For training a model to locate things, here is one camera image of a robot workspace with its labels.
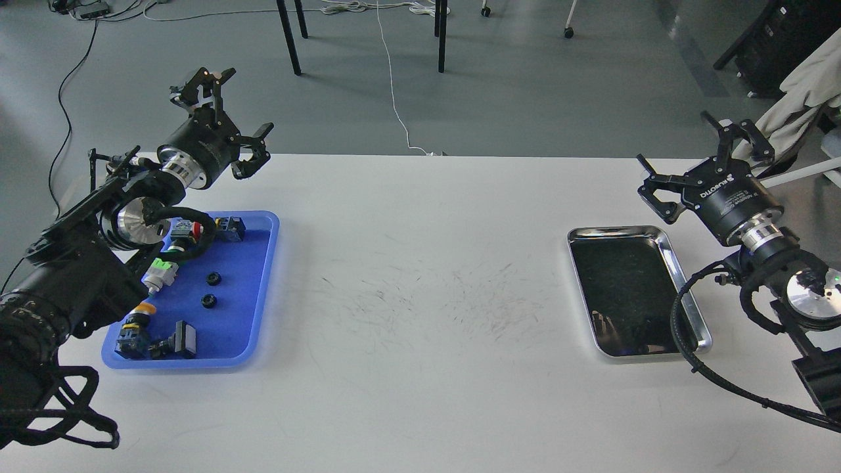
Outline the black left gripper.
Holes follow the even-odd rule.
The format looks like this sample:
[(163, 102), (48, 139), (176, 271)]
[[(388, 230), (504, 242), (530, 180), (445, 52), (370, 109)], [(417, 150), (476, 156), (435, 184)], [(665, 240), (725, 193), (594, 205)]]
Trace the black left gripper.
[[(229, 164), (234, 179), (249, 179), (271, 159), (265, 138), (274, 123), (264, 123), (255, 137), (243, 137), (223, 111), (221, 86), (236, 72), (235, 67), (219, 73), (200, 67), (184, 85), (170, 87), (170, 102), (191, 117), (157, 148), (157, 158), (165, 166), (172, 159), (180, 160), (191, 173), (186, 187), (202, 191), (210, 188)], [(249, 159), (239, 159), (240, 148), (250, 150)]]

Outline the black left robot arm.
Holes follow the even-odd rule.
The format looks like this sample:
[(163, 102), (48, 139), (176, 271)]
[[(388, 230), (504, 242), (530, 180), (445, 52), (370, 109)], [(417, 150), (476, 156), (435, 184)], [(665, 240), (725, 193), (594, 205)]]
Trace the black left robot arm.
[(218, 225), (180, 206), (187, 189), (210, 188), (226, 168), (248, 179), (269, 161), (273, 123), (247, 137), (223, 111), (221, 87), (234, 74), (201, 67), (171, 88), (172, 104), (189, 116), (156, 159), (138, 158), (136, 148), (116, 156), (91, 150), (91, 160), (107, 162), (108, 179), (28, 248), (34, 271), (2, 295), (3, 445), (64, 438), (117, 448), (117, 423), (90, 406), (96, 369), (61, 367), (58, 350), (141, 303), (148, 294), (141, 279), (155, 260), (180, 263), (210, 248)]

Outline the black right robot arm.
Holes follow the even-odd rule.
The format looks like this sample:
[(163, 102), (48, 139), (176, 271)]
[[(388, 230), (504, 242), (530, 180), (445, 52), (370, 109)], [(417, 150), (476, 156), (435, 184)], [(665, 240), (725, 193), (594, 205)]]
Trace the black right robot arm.
[[(717, 131), (715, 155), (682, 175), (658, 173), (644, 158), (648, 172), (640, 197), (667, 224), (685, 210), (693, 212), (722, 246), (737, 251), (694, 273), (677, 291), (670, 309), (673, 341), (694, 373), (713, 384), (793, 419), (839, 431), (839, 350), (816, 347), (808, 332), (839, 327), (839, 272), (801, 248), (793, 231), (778, 227), (783, 206), (754, 176), (751, 163), (733, 158), (736, 140), (753, 147), (751, 159), (771, 164), (774, 147), (754, 122), (721, 124), (709, 112), (702, 117)], [(748, 319), (771, 334), (787, 334), (799, 359), (792, 366), (818, 411), (807, 411), (755, 395), (715, 373), (692, 353), (681, 334), (677, 309), (696, 282), (715, 275), (721, 284), (739, 288), (739, 303)]]

